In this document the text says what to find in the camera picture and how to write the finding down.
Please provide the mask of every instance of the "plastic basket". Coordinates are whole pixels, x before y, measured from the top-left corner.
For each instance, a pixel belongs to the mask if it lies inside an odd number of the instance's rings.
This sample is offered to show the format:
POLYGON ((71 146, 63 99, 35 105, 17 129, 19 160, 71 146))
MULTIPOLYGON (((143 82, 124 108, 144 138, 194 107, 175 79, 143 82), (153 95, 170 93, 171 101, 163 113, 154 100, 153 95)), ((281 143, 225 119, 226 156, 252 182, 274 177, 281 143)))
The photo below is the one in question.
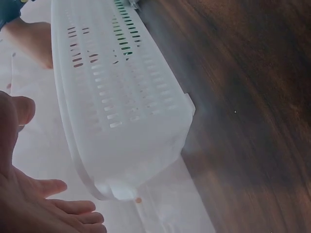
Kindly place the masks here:
POLYGON ((194 106, 122 0, 53 0, 52 50, 73 162, 91 194, 129 200, 174 162, 194 106))

